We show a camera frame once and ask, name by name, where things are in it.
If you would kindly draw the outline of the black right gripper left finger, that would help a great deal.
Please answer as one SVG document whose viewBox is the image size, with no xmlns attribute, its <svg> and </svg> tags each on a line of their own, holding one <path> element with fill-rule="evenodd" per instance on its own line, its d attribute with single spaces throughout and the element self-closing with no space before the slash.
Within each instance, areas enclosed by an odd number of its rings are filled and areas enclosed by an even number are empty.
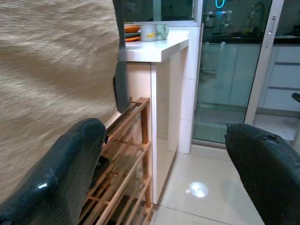
<svg viewBox="0 0 300 225">
<path fill-rule="evenodd" d="M 77 225 L 105 138 L 97 118 L 74 124 L 0 204 L 0 225 Z"/>
</svg>

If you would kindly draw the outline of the dark window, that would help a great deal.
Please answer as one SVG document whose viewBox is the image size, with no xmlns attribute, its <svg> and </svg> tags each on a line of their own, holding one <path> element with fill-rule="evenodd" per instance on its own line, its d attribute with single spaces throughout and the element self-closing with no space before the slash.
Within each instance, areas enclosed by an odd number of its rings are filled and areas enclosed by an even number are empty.
<svg viewBox="0 0 300 225">
<path fill-rule="evenodd" d="M 191 21 L 195 0 L 122 0 L 125 22 Z"/>
</svg>

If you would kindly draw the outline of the black kitchen countertop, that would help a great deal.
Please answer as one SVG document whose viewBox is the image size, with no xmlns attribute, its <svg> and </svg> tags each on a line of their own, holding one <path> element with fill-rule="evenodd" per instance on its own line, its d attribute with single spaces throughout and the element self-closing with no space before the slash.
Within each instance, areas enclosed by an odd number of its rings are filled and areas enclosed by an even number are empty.
<svg viewBox="0 0 300 225">
<path fill-rule="evenodd" d="M 229 44 L 261 44 L 263 42 L 263 36 L 257 37 L 253 35 L 239 35 L 238 33 L 234 33 L 233 35 L 214 35 L 210 38 L 206 38 L 205 42 L 225 42 Z M 275 37 L 273 43 L 284 45 L 300 45 L 300 37 Z"/>
</svg>

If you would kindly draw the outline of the sliding glass door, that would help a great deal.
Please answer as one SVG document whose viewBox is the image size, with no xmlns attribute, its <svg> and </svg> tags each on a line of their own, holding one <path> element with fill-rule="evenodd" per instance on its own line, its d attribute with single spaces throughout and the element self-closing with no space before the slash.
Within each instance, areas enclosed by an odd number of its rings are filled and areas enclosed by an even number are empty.
<svg viewBox="0 0 300 225">
<path fill-rule="evenodd" d="M 228 124 L 253 123 L 284 1 L 203 0 L 193 141 L 224 143 Z M 205 42 L 234 33 L 263 36 L 263 42 Z"/>
</svg>

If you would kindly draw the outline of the white mug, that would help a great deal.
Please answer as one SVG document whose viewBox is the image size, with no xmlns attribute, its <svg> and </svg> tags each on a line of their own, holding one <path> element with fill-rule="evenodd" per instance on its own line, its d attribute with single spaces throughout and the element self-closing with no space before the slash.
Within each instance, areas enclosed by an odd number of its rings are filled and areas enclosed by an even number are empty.
<svg viewBox="0 0 300 225">
<path fill-rule="evenodd" d="M 153 42 L 157 39 L 157 28 L 155 24 L 141 25 L 140 32 L 142 42 Z"/>
</svg>

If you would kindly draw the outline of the white kitchen cabinets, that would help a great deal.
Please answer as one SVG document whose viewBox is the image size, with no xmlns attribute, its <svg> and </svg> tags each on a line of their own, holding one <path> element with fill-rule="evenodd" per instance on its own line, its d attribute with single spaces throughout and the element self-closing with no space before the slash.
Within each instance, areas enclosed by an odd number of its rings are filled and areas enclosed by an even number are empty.
<svg viewBox="0 0 300 225">
<path fill-rule="evenodd" d="M 300 93 L 300 45 L 272 47 L 258 110 L 300 113 L 300 103 L 292 98 Z"/>
</svg>

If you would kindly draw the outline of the wooden slatted rack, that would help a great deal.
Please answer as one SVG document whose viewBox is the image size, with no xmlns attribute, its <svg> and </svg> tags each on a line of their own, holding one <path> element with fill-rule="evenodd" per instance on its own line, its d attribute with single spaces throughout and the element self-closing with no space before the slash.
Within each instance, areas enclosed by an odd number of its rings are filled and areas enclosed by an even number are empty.
<svg viewBox="0 0 300 225">
<path fill-rule="evenodd" d="M 148 225 L 153 215 L 150 99 L 133 101 L 107 130 L 100 165 L 78 225 Z"/>
</svg>

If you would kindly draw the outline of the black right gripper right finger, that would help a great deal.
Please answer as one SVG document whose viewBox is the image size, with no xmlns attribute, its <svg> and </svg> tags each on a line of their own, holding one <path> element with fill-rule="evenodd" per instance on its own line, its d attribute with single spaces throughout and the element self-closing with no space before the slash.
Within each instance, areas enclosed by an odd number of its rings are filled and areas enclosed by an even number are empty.
<svg viewBox="0 0 300 225">
<path fill-rule="evenodd" d="M 225 145 L 265 225 L 300 225 L 300 155 L 282 137 L 228 124 Z"/>
</svg>

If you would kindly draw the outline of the pale green mug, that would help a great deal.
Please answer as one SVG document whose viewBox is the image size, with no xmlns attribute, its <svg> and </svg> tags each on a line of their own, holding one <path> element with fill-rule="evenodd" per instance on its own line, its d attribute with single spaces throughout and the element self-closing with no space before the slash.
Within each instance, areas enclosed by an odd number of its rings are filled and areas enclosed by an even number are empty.
<svg viewBox="0 0 300 225">
<path fill-rule="evenodd" d="M 166 24 L 157 24 L 157 40 L 167 40 L 169 28 Z"/>
</svg>

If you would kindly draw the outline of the beige fridge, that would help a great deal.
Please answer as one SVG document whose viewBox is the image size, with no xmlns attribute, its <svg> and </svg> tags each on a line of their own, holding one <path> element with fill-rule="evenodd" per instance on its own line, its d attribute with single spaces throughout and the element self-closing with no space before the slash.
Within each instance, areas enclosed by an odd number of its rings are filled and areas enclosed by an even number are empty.
<svg viewBox="0 0 300 225">
<path fill-rule="evenodd" d="M 113 0 L 0 0 L 0 203 L 75 123 L 120 115 Z"/>
</svg>

